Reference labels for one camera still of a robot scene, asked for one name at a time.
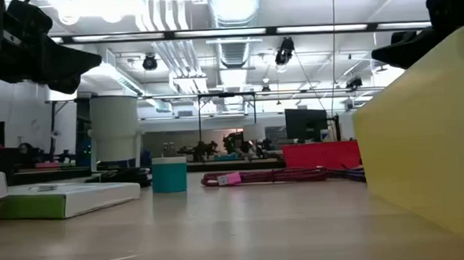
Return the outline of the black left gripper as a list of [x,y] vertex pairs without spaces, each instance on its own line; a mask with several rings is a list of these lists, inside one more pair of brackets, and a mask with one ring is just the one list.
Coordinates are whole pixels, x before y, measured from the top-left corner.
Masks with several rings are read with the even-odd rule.
[[99,54],[46,43],[53,20],[30,0],[0,0],[0,81],[24,80],[72,95],[82,75],[99,66]]

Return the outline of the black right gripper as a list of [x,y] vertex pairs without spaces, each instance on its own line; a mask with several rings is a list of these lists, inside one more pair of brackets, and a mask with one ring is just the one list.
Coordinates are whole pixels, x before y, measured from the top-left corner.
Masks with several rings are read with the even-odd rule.
[[372,51],[372,59],[408,69],[441,42],[464,26],[464,0],[426,0],[432,30],[393,33],[390,44]]

